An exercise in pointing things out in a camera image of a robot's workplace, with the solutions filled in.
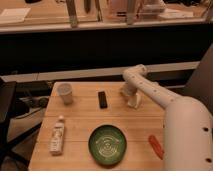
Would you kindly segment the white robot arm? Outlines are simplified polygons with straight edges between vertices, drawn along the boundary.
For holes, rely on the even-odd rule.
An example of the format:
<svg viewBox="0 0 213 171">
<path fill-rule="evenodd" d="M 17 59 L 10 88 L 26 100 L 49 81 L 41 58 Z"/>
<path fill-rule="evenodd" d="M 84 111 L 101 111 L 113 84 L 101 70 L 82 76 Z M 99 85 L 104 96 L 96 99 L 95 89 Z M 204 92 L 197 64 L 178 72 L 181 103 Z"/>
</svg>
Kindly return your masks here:
<svg viewBox="0 0 213 171">
<path fill-rule="evenodd" d="M 213 171 L 213 115 L 199 100 L 174 93 L 148 80 L 139 64 L 123 71 L 121 92 L 127 98 L 138 90 L 165 110 L 164 171 Z"/>
</svg>

